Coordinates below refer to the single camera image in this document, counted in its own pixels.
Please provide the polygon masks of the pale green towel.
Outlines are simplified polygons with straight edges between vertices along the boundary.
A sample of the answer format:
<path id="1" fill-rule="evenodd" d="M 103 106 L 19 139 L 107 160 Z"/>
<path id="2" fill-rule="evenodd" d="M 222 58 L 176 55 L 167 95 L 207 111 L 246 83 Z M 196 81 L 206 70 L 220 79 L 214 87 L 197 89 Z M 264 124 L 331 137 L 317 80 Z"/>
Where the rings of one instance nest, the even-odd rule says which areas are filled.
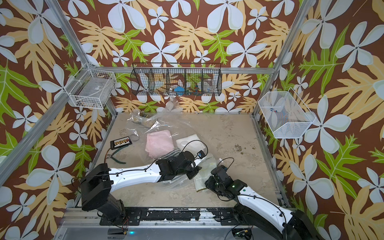
<path id="1" fill-rule="evenodd" d="M 213 154 L 208 154 L 199 163 L 198 166 L 201 167 L 201 169 L 199 170 L 197 175 L 193 178 L 196 192 L 202 192 L 207 189 L 205 182 L 212 175 L 211 171 L 217 167 L 217 163 L 218 162 L 213 156 Z"/>

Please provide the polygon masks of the pink towel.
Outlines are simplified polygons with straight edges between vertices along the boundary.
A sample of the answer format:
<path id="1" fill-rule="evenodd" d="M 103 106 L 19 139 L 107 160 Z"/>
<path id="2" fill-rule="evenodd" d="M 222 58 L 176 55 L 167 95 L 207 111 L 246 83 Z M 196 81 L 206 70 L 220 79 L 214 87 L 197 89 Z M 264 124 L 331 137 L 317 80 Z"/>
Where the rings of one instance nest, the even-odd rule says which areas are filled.
<path id="1" fill-rule="evenodd" d="M 150 158 L 164 156 L 175 149 L 171 132 L 163 130 L 147 134 L 147 142 L 145 151 Z"/>

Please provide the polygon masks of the green white striped towel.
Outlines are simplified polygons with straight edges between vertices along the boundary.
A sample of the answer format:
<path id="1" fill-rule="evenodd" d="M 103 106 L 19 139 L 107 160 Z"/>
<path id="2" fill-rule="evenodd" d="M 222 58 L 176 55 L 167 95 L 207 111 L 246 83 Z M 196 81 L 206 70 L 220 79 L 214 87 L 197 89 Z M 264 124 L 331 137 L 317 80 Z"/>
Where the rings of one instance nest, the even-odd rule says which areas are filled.
<path id="1" fill-rule="evenodd" d="M 165 160 L 166 163 L 171 165 L 179 164 L 184 159 L 184 153 L 180 150 L 174 150 L 167 155 L 161 157 L 161 160 Z"/>

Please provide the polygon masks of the clear plastic vacuum bag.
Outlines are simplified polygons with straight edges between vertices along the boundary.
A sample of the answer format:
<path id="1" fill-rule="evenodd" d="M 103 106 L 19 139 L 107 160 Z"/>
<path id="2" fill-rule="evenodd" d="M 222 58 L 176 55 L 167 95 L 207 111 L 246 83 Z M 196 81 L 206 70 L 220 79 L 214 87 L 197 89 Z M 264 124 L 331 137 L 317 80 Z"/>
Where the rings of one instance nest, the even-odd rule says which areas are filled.
<path id="1" fill-rule="evenodd" d="M 126 133 L 132 139 L 130 159 L 150 164 L 156 159 L 170 159 L 188 151 L 200 161 L 202 167 L 192 179 L 197 192 L 207 191 L 205 182 L 217 161 L 207 144 L 198 136 L 190 122 L 183 118 L 180 108 L 174 105 L 157 113 L 134 110 L 130 113 Z"/>

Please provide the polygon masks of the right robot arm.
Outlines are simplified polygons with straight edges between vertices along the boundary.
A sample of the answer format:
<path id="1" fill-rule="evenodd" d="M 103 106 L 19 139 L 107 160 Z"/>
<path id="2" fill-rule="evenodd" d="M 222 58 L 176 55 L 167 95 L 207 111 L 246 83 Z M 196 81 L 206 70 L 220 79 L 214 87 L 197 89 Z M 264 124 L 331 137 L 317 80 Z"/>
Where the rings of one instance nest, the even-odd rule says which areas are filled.
<path id="1" fill-rule="evenodd" d="M 320 240 L 308 216 L 300 210 L 280 207 L 256 193 L 241 180 L 233 180 L 225 166 L 211 171 L 206 187 L 218 197 L 235 201 L 239 225 L 256 226 L 276 240 Z"/>

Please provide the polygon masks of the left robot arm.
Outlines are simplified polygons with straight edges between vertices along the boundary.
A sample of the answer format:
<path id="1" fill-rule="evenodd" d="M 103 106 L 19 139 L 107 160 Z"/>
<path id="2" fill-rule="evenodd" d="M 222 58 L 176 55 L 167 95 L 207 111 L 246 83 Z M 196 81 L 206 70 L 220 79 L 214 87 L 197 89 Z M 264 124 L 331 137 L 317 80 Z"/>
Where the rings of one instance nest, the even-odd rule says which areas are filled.
<path id="1" fill-rule="evenodd" d="M 111 192 L 133 185 L 170 181 L 182 175 L 191 180 L 202 169 L 199 164 L 206 155 L 203 150 L 196 154 L 181 151 L 177 156 L 156 159 L 147 166 L 126 169 L 100 164 L 81 178 L 82 210 L 97 210 L 111 225 L 122 225 L 128 219 L 125 206 Z"/>

